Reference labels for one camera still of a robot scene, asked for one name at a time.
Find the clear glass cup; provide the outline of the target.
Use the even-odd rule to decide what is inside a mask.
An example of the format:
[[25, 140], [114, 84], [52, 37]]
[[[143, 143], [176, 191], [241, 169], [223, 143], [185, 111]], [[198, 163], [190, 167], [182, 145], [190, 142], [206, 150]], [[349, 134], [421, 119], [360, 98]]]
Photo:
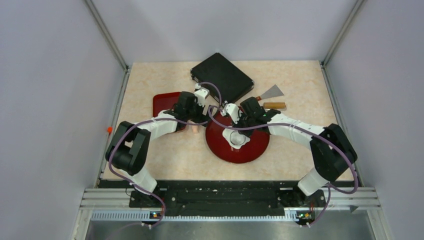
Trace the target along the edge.
[[234, 130], [229, 135], [230, 143], [236, 147], [241, 147], [246, 143], [246, 136], [240, 134], [237, 130]]

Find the round red tray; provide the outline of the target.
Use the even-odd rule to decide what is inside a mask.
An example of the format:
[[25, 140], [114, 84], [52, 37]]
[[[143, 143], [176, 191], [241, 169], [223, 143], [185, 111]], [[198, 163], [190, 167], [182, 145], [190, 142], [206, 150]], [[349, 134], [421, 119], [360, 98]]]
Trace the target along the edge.
[[270, 142], [269, 134], [255, 129], [248, 142], [234, 147], [223, 136], [224, 131], [230, 132], [232, 136], [237, 133], [210, 121], [205, 129], [206, 144], [218, 158], [234, 164], [244, 164], [256, 160], [266, 151]]

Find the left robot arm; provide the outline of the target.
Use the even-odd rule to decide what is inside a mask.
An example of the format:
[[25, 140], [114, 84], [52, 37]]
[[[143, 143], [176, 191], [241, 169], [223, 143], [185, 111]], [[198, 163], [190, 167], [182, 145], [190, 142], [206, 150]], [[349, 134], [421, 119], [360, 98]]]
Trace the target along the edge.
[[156, 206], [161, 198], [155, 190], [157, 181], [145, 166], [150, 143], [189, 125], [207, 125], [208, 117], [203, 111], [208, 96], [209, 91], [203, 87], [194, 92], [183, 91], [177, 102], [158, 116], [139, 123], [122, 121], [116, 128], [105, 153], [108, 167], [141, 192], [141, 200], [147, 206]]

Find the wooden double-ended roller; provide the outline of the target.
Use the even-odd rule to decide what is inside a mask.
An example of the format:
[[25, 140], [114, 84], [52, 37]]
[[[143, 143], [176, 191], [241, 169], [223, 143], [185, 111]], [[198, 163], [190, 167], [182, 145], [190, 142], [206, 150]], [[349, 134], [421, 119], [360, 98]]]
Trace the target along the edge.
[[275, 110], [283, 110], [287, 109], [285, 102], [264, 102], [262, 104], [264, 109], [275, 109]]

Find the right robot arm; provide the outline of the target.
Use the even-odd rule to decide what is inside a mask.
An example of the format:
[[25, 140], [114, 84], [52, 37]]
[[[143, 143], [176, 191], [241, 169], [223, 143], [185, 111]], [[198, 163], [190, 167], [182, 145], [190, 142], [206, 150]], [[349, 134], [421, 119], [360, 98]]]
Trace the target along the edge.
[[336, 181], [347, 170], [353, 176], [354, 187], [351, 193], [358, 189], [358, 175], [353, 166], [358, 156], [339, 125], [305, 123], [278, 109], [266, 110], [255, 97], [244, 100], [239, 106], [229, 103], [222, 112], [230, 116], [232, 127], [238, 135], [237, 140], [247, 141], [258, 130], [271, 136], [287, 138], [311, 151], [313, 168], [298, 181], [293, 192], [293, 200], [297, 205], [307, 206], [317, 190]]

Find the white dough ball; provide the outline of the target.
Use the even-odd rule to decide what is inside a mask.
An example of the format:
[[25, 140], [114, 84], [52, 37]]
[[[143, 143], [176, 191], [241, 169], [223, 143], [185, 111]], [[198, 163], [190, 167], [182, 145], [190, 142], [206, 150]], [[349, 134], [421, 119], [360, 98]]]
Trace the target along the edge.
[[224, 139], [228, 142], [228, 144], [233, 148], [233, 149], [237, 149], [237, 150], [239, 150], [239, 149], [241, 149], [244, 145], [246, 145], [248, 142], [250, 142], [251, 141], [251, 139], [249, 138], [249, 137], [247, 137], [246, 136], [246, 142], [245, 142], [245, 144], [244, 145], [242, 145], [241, 147], [237, 147], [237, 146], [234, 146], [234, 145], [232, 145], [231, 143], [230, 143], [230, 133], [231, 132], [233, 132], [233, 131], [236, 131], [236, 130], [232, 130], [232, 129], [229, 129], [229, 128], [225, 128], [223, 131], [222, 131], [222, 136], [224, 137]]

